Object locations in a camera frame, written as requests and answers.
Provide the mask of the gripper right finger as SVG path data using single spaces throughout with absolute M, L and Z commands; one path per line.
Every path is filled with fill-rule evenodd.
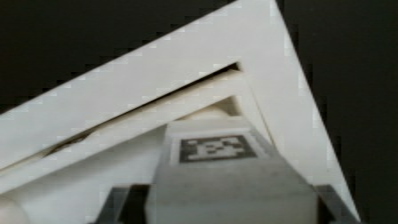
M 330 185 L 314 185 L 318 195 L 316 224 L 362 224 Z

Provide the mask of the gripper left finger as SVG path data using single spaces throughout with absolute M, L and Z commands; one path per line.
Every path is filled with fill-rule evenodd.
M 90 224 L 147 224 L 144 209 L 147 194 L 147 184 L 114 187 Z

